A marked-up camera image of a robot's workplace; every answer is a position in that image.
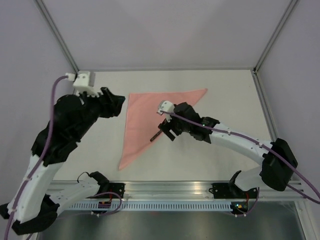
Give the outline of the silver table knife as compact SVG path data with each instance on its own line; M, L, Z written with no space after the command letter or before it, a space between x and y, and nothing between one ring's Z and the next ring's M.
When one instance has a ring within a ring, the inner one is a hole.
M150 142L152 143L156 138L158 138L160 136L160 134L162 133L163 131L160 129L158 130L151 138L150 138Z

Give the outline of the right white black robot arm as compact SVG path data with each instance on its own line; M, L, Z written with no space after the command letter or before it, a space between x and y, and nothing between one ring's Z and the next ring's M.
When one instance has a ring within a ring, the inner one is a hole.
M159 104L157 113L165 116L158 128L171 141L187 133L197 141L231 149L258 164L248 171L238 170L228 181L228 192L234 198L241 198L246 192L263 186L283 192L298 166L285 140L259 140L235 132L217 119L201 117L186 102L174 104L164 100Z

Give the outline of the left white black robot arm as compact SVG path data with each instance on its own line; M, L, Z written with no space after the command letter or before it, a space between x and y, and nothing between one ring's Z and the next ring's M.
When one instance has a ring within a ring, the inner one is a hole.
M98 171L59 193L48 194L47 190L92 125L98 118L117 117L125 99L102 87L96 96L83 92L64 95L56 101L46 128L32 145L19 190L11 202L0 206L0 214L8 221L9 230L18 236L42 232L74 203L111 195L110 181Z

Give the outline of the pink cloth napkin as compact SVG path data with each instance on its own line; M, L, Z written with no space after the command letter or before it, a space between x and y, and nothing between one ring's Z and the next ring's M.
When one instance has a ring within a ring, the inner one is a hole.
M122 156L118 169L121 171L133 163L155 141L150 139L159 131L158 125L165 117L157 114L162 101L173 104L183 102L194 106L207 93L206 88L182 92L131 93L128 96Z

